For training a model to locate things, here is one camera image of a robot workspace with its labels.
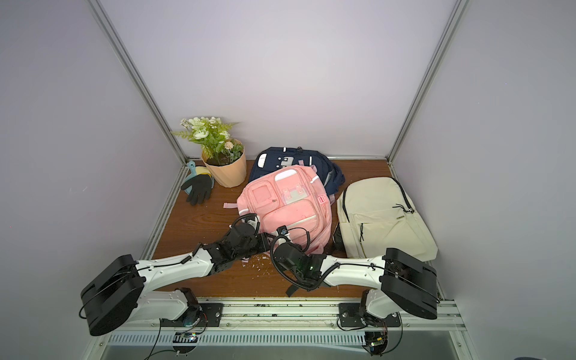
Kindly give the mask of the cream canvas backpack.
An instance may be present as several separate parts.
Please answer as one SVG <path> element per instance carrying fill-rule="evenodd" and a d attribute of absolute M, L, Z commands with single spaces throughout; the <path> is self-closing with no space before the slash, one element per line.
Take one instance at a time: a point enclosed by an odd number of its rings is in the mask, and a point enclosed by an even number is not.
<path fill-rule="evenodd" d="M 350 184 L 337 200 L 334 249 L 348 258 L 383 255 L 398 248 L 422 262 L 435 260 L 438 247 L 413 201 L 391 177 Z"/>

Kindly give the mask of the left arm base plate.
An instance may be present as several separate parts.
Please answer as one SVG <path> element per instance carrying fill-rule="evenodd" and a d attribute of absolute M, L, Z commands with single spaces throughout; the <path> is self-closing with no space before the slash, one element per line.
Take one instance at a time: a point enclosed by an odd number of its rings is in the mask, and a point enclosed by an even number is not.
<path fill-rule="evenodd" d="M 162 319 L 163 327 L 204 328 L 219 327 L 223 314 L 223 303 L 200 303 L 192 305 L 176 319 Z"/>

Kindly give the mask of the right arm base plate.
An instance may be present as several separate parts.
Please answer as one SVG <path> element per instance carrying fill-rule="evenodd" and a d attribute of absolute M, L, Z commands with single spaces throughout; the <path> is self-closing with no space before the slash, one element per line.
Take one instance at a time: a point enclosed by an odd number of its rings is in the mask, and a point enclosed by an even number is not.
<path fill-rule="evenodd" d="M 343 328 L 360 328 L 363 326 L 399 328 L 401 326 L 397 314 L 379 318 L 369 314 L 364 305 L 352 302 L 342 302 L 338 305 L 338 320 Z"/>

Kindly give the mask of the pink backpack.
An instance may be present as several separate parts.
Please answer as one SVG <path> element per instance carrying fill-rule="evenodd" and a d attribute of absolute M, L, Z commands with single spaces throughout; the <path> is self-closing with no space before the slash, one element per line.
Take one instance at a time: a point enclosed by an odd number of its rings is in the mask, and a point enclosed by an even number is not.
<path fill-rule="evenodd" d="M 300 164 L 278 169 L 249 182 L 237 201 L 223 204 L 240 215 L 255 213 L 261 233 L 285 226 L 292 242 L 306 254 L 322 254 L 332 228 L 329 195 L 314 167 Z"/>

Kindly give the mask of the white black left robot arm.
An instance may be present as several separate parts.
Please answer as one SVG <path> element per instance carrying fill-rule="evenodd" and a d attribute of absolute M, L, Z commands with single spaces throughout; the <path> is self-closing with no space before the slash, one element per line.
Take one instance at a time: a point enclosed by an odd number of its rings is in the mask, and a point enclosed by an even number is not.
<path fill-rule="evenodd" d="M 194 294 L 186 289 L 163 293 L 161 288 L 216 275 L 268 250 L 260 218 L 249 213 L 238 217 L 222 239 L 198 244 L 190 253 L 153 260 L 119 256 L 81 291 L 79 317 L 86 320 L 92 336 L 135 321 L 178 320 L 198 311 Z"/>

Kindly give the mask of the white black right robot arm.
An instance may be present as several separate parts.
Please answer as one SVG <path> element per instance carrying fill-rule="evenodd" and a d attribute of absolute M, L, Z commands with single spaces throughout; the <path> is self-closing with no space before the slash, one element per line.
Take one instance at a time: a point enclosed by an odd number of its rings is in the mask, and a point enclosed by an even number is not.
<path fill-rule="evenodd" d="M 282 227 L 270 241 L 269 253 L 275 270 L 291 283 L 289 296 L 297 289 L 311 292 L 322 285 L 366 287 L 361 309 L 373 318 L 399 311 L 426 320 L 437 318 L 436 269 L 400 249 L 389 247 L 383 255 L 358 259 L 307 254 Z"/>

